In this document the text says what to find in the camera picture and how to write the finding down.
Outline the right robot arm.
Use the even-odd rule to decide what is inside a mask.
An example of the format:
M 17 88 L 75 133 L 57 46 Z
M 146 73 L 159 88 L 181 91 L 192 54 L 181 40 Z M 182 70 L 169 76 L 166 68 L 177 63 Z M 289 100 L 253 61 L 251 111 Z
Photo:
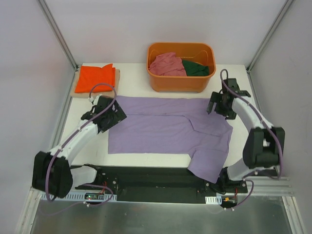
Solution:
M 242 159 L 221 170 L 217 185 L 224 192 L 231 192 L 237 184 L 249 176 L 281 165 L 285 131 L 273 126 L 254 107 L 246 90 L 241 90 L 235 78 L 222 79 L 222 91 L 213 92 L 207 112 L 215 111 L 226 120 L 240 117 L 248 131 Z

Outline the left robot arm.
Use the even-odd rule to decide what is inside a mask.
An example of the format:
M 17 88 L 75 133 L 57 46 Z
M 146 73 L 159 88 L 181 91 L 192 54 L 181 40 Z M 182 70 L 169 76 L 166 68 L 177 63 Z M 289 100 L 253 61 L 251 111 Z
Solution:
M 77 168 L 71 165 L 84 146 L 127 118 L 116 98 L 99 95 L 91 99 L 91 110 L 84 113 L 72 133 L 48 152 L 40 151 L 34 159 L 32 187 L 64 198 L 76 187 L 86 184 L 99 189 L 104 178 L 102 169 L 90 163 Z

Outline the lavender t shirt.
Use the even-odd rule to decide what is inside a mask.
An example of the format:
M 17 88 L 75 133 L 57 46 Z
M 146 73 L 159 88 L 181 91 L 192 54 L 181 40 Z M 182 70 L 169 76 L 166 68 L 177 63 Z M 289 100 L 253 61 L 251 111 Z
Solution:
M 125 120 L 109 130 L 109 154 L 188 154 L 188 170 L 216 183 L 233 132 L 225 118 L 208 114 L 205 98 L 117 97 Z

